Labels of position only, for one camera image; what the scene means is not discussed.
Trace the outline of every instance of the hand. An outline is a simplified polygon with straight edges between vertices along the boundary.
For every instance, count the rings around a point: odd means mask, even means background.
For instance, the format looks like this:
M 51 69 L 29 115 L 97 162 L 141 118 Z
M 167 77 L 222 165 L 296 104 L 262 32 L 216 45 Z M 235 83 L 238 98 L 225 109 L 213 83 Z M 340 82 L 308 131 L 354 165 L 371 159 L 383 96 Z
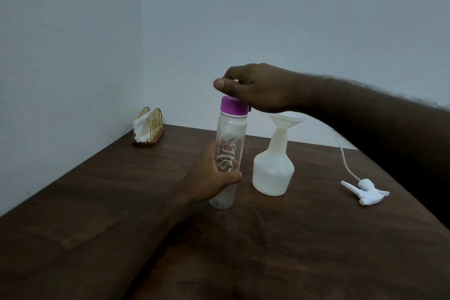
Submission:
M 265 63 L 231 67 L 214 87 L 266 113 L 307 106 L 313 76 L 298 74 Z
M 241 173 L 237 170 L 230 172 L 217 170 L 214 161 L 215 150 L 216 142 L 212 141 L 197 158 L 182 181 L 189 198 L 196 203 L 211 199 L 228 185 L 241 180 Z

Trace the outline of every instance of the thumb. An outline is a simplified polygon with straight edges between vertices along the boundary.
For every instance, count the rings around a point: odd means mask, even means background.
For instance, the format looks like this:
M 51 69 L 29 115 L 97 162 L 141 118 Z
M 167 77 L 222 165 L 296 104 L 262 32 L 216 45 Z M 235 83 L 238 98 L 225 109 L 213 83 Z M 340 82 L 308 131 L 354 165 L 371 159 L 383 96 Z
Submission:
M 239 183 L 242 178 L 242 174 L 239 171 L 219 172 L 222 175 L 222 186 L 225 188 L 228 185 Z
M 214 87 L 224 94 L 233 98 L 240 98 L 242 94 L 243 84 L 240 84 L 232 79 L 216 79 L 213 83 Z

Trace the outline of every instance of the clear plastic bottle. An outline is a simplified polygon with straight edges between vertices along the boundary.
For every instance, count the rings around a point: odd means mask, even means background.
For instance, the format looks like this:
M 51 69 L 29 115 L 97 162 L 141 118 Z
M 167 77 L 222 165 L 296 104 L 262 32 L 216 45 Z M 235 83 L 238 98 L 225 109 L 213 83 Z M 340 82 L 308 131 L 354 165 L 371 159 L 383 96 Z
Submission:
M 216 166 L 220 172 L 226 173 L 235 169 L 239 171 L 249 111 L 250 107 L 238 99 L 229 96 L 222 98 L 215 154 Z M 230 185 L 211 198 L 211 205 L 218 209 L 228 209 L 232 206 L 236 186 L 237 184 Z

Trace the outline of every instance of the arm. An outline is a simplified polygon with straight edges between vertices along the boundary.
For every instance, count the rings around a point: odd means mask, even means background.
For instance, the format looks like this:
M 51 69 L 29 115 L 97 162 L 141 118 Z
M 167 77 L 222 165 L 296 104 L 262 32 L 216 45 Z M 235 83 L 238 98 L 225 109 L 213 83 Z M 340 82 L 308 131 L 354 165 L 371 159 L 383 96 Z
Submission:
M 238 171 L 217 171 L 211 143 L 181 182 L 141 209 L 130 210 L 120 223 L 38 270 L 3 298 L 121 299 L 169 230 L 240 178 Z
M 450 180 L 447 110 L 267 64 L 232 67 L 214 86 L 261 111 L 295 110 L 325 122 L 445 220 L 446 198 L 439 189 Z

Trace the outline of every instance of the table surface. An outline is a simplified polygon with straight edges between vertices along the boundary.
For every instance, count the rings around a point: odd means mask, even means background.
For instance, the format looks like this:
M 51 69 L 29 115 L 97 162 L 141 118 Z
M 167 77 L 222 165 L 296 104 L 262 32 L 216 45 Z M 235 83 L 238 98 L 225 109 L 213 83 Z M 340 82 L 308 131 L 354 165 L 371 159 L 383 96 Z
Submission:
M 166 125 L 154 147 L 128 134 L 0 217 L 0 294 L 121 213 L 180 180 L 215 132 Z M 201 207 L 171 231 L 126 299 L 450 299 L 450 232 L 357 150 L 358 176 L 391 192 L 364 207 L 339 149 L 288 143 L 285 195 L 251 184 L 269 139 L 247 136 L 243 179 L 228 210 Z

